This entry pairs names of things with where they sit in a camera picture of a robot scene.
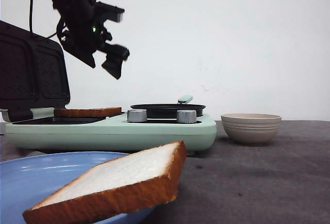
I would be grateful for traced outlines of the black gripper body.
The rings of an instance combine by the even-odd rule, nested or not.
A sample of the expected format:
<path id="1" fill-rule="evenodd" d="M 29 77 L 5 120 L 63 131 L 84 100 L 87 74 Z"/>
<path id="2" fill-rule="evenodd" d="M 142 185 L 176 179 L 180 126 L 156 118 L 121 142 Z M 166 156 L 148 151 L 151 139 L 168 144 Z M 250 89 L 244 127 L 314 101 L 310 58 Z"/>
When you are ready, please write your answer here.
<path id="1" fill-rule="evenodd" d="M 63 45 L 75 45 L 84 52 L 101 50 L 112 35 L 104 23 L 95 18 L 94 0 L 52 0 L 53 7 L 60 13 L 57 35 L 65 37 Z"/>

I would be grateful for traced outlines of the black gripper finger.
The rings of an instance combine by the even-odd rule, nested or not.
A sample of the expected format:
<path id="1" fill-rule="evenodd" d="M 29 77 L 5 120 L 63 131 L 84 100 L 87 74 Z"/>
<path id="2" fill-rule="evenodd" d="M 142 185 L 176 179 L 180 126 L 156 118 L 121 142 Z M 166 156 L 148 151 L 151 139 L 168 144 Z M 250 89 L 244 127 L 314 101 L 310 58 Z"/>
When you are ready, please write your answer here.
<path id="1" fill-rule="evenodd" d="M 68 53 L 70 53 L 80 61 L 84 62 L 91 68 L 95 68 L 95 60 L 93 58 L 92 53 L 84 52 L 75 45 L 63 45 L 63 48 L 65 51 L 67 51 Z"/>
<path id="2" fill-rule="evenodd" d="M 101 51 L 106 53 L 106 60 L 102 63 L 102 67 L 114 78 L 119 79 L 122 74 L 122 63 L 130 55 L 129 50 L 119 44 L 106 43 Z"/>

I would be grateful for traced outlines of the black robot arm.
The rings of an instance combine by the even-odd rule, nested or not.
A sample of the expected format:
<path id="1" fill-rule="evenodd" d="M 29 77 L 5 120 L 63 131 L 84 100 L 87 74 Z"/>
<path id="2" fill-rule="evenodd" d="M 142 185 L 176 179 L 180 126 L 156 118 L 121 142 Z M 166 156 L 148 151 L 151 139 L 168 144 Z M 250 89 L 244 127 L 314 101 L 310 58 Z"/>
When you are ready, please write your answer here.
<path id="1" fill-rule="evenodd" d="M 112 35 L 104 27 L 107 20 L 121 22 L 124 9 L 97 0 L 52 0 L 60 14 L 56 35 L 63 49 L 88 66 L 95 68 L 93 54 L 106 54 L 102 67 L 119 79 L 122 63 L 129 50 L 119 44 L 110 44 Z"/>

